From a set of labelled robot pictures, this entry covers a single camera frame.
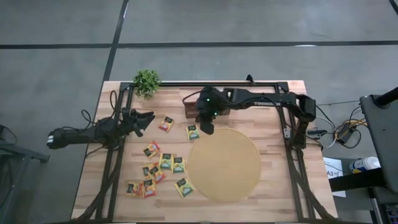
green plant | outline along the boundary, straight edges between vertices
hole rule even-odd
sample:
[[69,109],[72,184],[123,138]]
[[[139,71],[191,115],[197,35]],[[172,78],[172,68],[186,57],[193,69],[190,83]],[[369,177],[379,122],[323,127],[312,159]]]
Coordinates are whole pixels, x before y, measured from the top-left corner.
[[154,96],[160,83],[161,81],[155,70],[139,70],[134,77],[136,95],[138,97],[143,96],[144,99],[148,100]]

wooden tabletop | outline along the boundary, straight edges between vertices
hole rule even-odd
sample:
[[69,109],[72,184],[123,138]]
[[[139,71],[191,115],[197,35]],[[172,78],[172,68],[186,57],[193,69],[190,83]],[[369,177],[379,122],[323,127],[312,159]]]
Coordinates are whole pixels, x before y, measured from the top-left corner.
[[[290,91],[306,94],[303,81],[287,82]],[[118,91],[119,84],[120,82],[104,83],[96,119],[107,117],[112,113],[109,95],[112,90]],[[271,87],[254,86],[247,89],[253,92],[274,92]],[[187,139],[185,127],[194,124],[194,119],[185,118],[182,98],[198,90],[201,90],[201,87],[162,87],[149,101],[134,95],[132,108],[140,112],[154,111],[156,118],[143,132],[143,137],[138,138],[135,134],[131,134],[126,139],[114,222],[297,221],[280,120],[276,109],[272,107],[232,110],[229,116],[220,116],[214,120],[216,128],[233,128],[250,137],[260,153],[262,167],[260,181],[251,194],[242,201],[212,202],[197,190],[181,198],[174,184],[183,177],[189,179],[188,172],[172,174],[167,170],[164,171],[166,178],[157,185],[155,197],[143,199],[125,195],[127,182],[142,181],[144,179],[142,167],[150,162],[159,161],[159,154],[148,159],[142,151],[150,142],[156,141],[161,152],[173,153],[188,159],[194,141]],[[158,128],[165,115],[175,120],[168,133]],[[99,144],[90,144],[88,151],[98,147]],[[106,150],[102,149],[85,160],[72,218],[82,214],[98,193],[105,159]],[[337,217],[320,148],[308,145],[304,150],[304,159],[312,192],[328,212]],[[105,200],[104,215],[108,211],[109,195],[110,191]]]

circular cork board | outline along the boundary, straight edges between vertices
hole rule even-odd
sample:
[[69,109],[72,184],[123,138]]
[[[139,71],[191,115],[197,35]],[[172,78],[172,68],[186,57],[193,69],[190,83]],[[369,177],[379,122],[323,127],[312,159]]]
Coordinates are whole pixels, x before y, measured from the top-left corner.
[[210,200],[235,202],[247,197],[260,179],[260,155],[253,142],[233,129],[216,129],[198,139],[188,160],[196,189]]

gray floor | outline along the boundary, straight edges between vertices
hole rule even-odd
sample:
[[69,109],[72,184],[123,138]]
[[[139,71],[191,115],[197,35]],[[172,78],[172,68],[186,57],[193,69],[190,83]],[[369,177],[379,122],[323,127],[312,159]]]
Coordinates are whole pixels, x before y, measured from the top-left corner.
[[[0,0],[0,45],[111,43],[121,3]],[[398,40],[398,16],[388,0],[130,0],[120,43],[339,40]],[[95,113],[108,55],[109,49],[0,50],[0,123],[21,146],[51,155],[48,164],[32,165],[18,223],[70,218],[85,146],[51,151],[45,142],[54,128],[83,127],[81,109]],[[396,58],[393,45],[119,49],[110,80],[132,80],[143,68],[163,80],[242,80],[250,73],[258,80],[305,80],[308,94],[323,104],[396,87]],[[356,106],[322,108],[339,123]],[[361,130],[357,148],[336,144],[324,156],[375,155]],[[368,212],[337,208],[344,220],[370,222]]]

